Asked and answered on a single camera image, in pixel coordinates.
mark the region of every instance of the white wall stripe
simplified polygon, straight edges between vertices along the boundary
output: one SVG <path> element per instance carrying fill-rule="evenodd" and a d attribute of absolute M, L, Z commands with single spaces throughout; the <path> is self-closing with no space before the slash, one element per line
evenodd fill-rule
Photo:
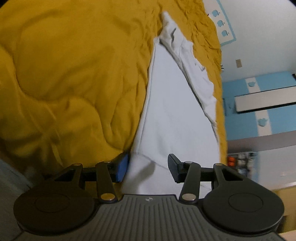
<path fill-rule="evenodd" d="M 246 79 L 246 84 L 250 94 L 261 92 L 256 78 Z M 258 136 L 261 137 L 261 136 L 271 135 L 272 132 L 271 132 L 271 125 L 269 121 L 268 111 L 267 110 L 255 111 L 255 116 L 256 116 Z"/>
<path fill-rule="evenodd" d="M 246 84 L 247 84 L 250 94 L 260 92 L 260 88 L 259 88 L 256 78 L 246 79 Z"/>

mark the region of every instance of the bed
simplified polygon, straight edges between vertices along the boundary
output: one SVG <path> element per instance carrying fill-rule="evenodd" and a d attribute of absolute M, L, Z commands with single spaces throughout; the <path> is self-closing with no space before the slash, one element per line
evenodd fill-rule
<path fill-rule="evenodd" d="M 221 51 L 202 0 L 8 0 L 0 8 L 0 138 L 7 152 L 54 173 L 129 151 L 163 11 L 194 43 L 214 84 L 225 163 Z"/>

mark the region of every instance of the blue painted border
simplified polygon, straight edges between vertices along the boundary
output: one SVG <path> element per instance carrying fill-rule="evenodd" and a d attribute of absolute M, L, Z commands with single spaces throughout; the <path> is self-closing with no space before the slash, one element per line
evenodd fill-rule
<path fill-rule="evenodd" d="M 231 27 L 231 25 L 230 25 L 230 22 L 229 22 L 229 19 L 228 19 L 226 13 L 225 13 L 225 10 L 224 10 L 224 8 L 222 7 L 222 4 L 220 3 L 219 0 L 216 0 L 216 1 L 217 1 L 217 3 L 219 4 L 219 6 L 220 6 L 220 8 L 221 8 L 221 10 L 222 10 L 222 13 L 224 14 L 224 16 L 225 16 L 225 18 L 226 18 L 226 21 L 227 21 L 227 23 L 228 23 L 228 25 L 229 25 L 230 31 L 231 31 L 232 36 L 233 36 L 233 39 L 232 39 L 232 40 L 229 40 L 229 41 L 227 41 L 227 42 L 222 43 L 221 46 L 223 46 L 223 45 L 225 45 L 225 44 L 229 44 L 229 43 L 231 43 L 231 42 L 236 41 L 237 38 L 235 37 L 235 34 L 234 34 L 233 29 L 232 29 L 232 27 Z"/>

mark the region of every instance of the gray fabric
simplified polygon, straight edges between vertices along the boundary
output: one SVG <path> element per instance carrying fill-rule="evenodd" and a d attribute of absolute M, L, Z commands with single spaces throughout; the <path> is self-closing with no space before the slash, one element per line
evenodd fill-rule
<path fill-rule="evenodd" d="M 13 204 L 32 186 L 22 174 L 0 159 L 0 241 L 12 240 L 21 233 L 13 215 Z"/>

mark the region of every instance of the blue apple decal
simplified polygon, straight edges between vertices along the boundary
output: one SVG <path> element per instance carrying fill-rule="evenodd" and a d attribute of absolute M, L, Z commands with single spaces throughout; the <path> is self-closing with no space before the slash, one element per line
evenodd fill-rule
<path fill-rule="evenodd" d="M 249 82 L 249 83 L 248 83 L 248 86 L 250 86 L 250 87 L 254 87 L 254 86 L 255 86 L 255 82 Z"/>
<path fill-rule="evenodd" d="M 212 14 L 214 17 L 217 17 L 217 16 L 219 16 L 220 13 L 217 10 L 214 10 L 214 11 L 212 11 Z"/>
<path fill-rule="evenodd" d="M 225 24 L 225 23 L 223 23 L 222 20 L 219 20 L 219 21 L 217 22 L 218 27 L 222 27 L 224 24 Z"/>
<path fill-rule="evenodd" d="M 229 34 L 229 33 L 228 33 L 226 30 L 222 31 L 222 36 L 223 36 L 223 37 L 228 36 L 228 34 Z"/>
<path fill-rule="evenodd" d="M 267 123 L 267 119 L 265 119 L 265 118 L 262 118 L 262 119 L 258 120 L 258 125 L 260 125 L 260 126 L 265 126 L 266 123 Z"/>

